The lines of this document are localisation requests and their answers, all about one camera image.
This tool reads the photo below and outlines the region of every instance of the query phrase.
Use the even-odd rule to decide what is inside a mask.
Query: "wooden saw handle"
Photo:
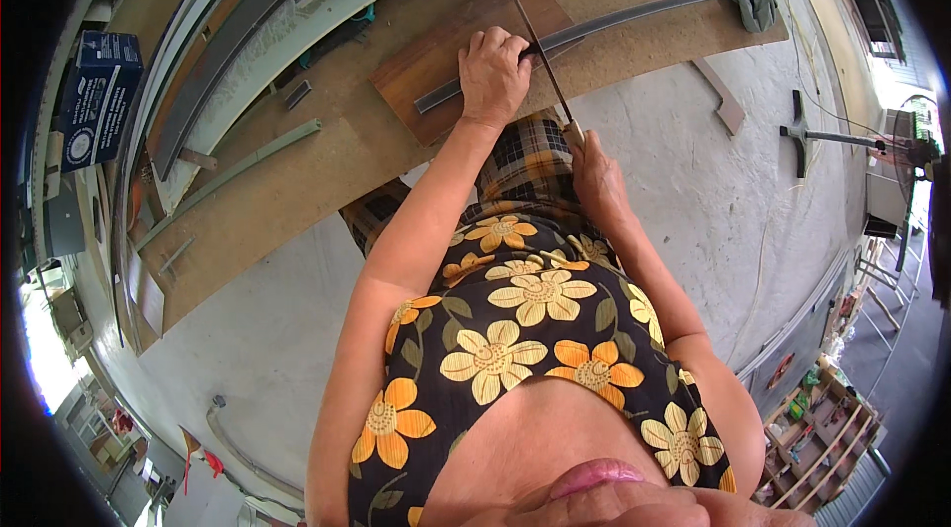
[[[565,128],[561,129],[561,134],[565,137],[565,143],[567,143],[569,147],[577,146],[582,152],[585,151],[585,136],[581,132],[581,128],[578,127],[577,120],[572,120],[565,125]]]

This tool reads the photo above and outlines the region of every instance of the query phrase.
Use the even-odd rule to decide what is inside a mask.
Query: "green object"
[[[766,32],[776,23],[776,0],[731,0],[740,6],[740,18],[747,32]]]
[[[266,146],[260,148],[255,153],[245,157],[242,161],[237,164],[232,165],[229,169],[225,170],[218,176],[211,179],[207,185],[199,188],[195,194],[188,197],[182,201],[178,207],[171,213],[171,215],[166,215],[158,224],[152,226],[152,229],[149,230],[149,233],[146,234],[141,240],[135,245],[137,251],[142,250],[153,238],[159,235],[159,232],[166,229],[172,222],[182,217],[184,212],[195,207],[198,202],[202,199],[205,199],[211,193],[218,190],[221,185],[228,182],[235,176],[244,172],[247,168],[251,167],[258,162],[261,162],[264,158],[274,155],[275,153],[283,150],[292,143],[299,141],[320,130],[320,120],[313,118],[297,129],[289,130],[284,134],[280,135],[277,139],[267,144]]]
[[[798,420],[809,407],[809,397],[805,393],[800,393],[792,402],[790,402],[790,415],[793,420]]]
[[[802,390],[808,391],[812,389],[815,385],[819,384],[820,382],[821,381],[819,380],[819,366],[812,365],[812,367],[809,368],[809,371],[805,373],[805,376],[802,377]]]

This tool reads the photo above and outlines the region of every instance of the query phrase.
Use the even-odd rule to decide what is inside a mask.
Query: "concrete floor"
[[[821,45],[805,1],[791,0],[802,35]],[[863,157],[823,146],[797,183],[791,142],[778,134],[792,119],[791,90],[802,87],[791,41],[708,60],[746,111],[736,137],[728,137],[714,113],[717,95],[690,64],[571,106],[583,126],[602,131],[634,211],[700,309],[717,354],[742,367],[802,306],[837,251],[855,244]],[[835,109],[834,65],[823,51],[814,61],[823,104]],[[804,53],[800,67],[811,80]],[[543,74],[535,82],[548,83]],[[813,128],[838,129],[811,103],[806,113]],[[321,391],[363,264],[339,216],[274,250],[139,358],[120,347],[101,283],[84,260],[76,281],[95,326],[95,351],[151,430],[184,456],[184,426],[248,489],[295,504],[244,470],[211,434],[205,414],[212,397],[224,395],[228,436],[248,458],[303,487]]]

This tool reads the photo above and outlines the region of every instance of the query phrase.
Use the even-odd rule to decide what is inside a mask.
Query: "gray cloth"
[[[766,32],[776,23],[776,0],[731,0],[740,6],[740,17],[748,32]]]

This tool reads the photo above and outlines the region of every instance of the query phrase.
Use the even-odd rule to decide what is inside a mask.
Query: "lips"
[[[549,497],[556,500],[612,481],[644,481],[644,474],[619,459],[594,459],[577,464],[556,479]]]

